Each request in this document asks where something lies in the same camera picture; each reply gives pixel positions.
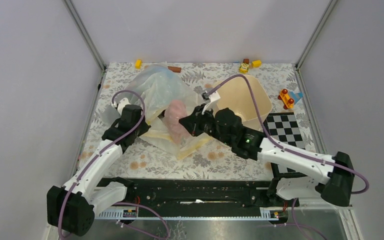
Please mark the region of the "beige plastic trash bin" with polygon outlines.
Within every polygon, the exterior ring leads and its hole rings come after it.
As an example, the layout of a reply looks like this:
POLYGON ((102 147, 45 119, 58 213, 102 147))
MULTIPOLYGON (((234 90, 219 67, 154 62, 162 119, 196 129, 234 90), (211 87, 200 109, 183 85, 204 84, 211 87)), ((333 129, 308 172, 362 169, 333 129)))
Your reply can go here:
POLYGON ((220 100, 213 109, 218 112, 228 108, 241 118, 244 126, 260 130, 259 119, 264 121, 267 118, 272 111, 272 102, 257 78, 245 77, 250 87, 242 77, 233 78, 217 90, 220 100))

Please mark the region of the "clear white trash bag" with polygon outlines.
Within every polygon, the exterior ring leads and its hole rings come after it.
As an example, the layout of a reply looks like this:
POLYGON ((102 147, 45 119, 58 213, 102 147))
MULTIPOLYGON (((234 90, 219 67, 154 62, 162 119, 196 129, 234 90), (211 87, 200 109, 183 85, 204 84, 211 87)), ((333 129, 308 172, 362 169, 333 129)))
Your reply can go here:
POLYGON ((184 138, 180 144, 174 143, 169 131, 163 123, 165 110, 173 100, 181 100, 187 115, 194 108, 203 104, 203 98, 189 87, 178 74, 168 69, 164 63, 148 66, 141 71, 125 87, 125 91, 114 94, 111 104, 127 98, 130 104, 145 106, 145 121, 150 129, 140 136, 149 144, 182 160, 192 154, 196 149, 206 144, 210 137, 202 134, 198 137, 184 138))

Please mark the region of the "pink plastic trash bag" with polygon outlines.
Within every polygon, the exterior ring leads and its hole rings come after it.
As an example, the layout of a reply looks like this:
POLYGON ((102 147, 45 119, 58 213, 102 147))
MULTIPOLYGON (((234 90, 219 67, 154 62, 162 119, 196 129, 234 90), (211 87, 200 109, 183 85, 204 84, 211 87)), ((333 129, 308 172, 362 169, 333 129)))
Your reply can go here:
POLYGON ((175 144, 180 144, 190 133, 180 124, 179 120, 187 117, 186 105, 178 99, 172 100, 164 111, 163 123, 175 144))

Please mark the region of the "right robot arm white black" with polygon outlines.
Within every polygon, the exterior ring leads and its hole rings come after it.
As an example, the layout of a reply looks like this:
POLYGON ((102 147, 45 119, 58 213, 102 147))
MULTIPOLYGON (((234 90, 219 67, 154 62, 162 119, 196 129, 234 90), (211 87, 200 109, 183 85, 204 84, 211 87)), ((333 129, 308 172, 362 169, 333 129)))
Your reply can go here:
POLYGON ((213 114, 198 106, 178 122, 192 136, 205 133, 229 146, 240 158, 265 160, 302 173, 303 177, 275 181, 275 187, 266 193, 267 201, 273 206, 305 197, 321 197, 339 207, 350 204, 356 173, 347 153, 320 154, 288 145, 244 126, 241 118, 228 108, 213 114))

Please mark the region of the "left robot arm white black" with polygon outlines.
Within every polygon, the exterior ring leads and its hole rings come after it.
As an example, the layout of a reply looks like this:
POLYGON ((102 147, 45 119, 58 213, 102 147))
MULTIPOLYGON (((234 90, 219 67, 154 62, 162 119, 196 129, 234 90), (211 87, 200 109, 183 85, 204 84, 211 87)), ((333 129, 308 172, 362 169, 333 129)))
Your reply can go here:
POLYGON ((85 235, 95 217, 113 204, 120 202, 128 206, 135 200, 134 190, 126 183, 111 182, 95 190, 109 167, 150 128, 142 107, 133 104, 119 107, 120 117, 104 132, 93 156, 66 183, 52 186, 47 192, 47 221, 57 227, 62 240, 72 234, 85 235))

